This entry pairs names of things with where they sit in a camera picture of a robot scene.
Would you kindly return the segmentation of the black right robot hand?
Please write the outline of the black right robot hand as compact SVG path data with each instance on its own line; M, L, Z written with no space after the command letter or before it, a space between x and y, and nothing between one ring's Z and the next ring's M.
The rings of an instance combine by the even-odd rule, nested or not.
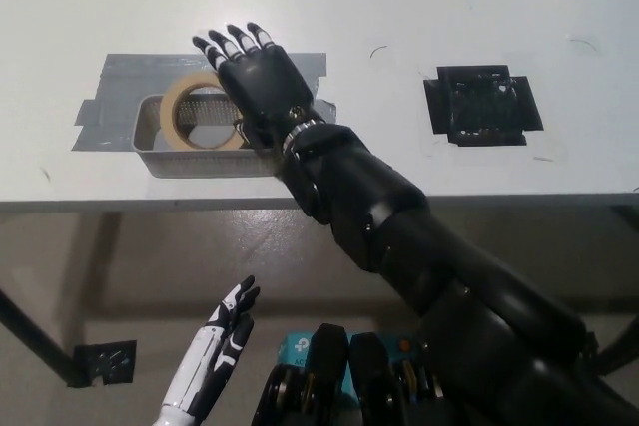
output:
M257 148L280 148L297 126L319 123L315 97L284 48L256 23L195 36L218 80L242 114L241 131Z

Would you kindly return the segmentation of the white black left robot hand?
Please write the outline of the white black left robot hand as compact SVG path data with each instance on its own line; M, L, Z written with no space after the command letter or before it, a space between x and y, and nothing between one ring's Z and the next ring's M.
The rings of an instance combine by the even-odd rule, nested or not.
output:
M195 334L161 405L157 425L200 425L231 378L254 328L260 288L250 275L220 301Z

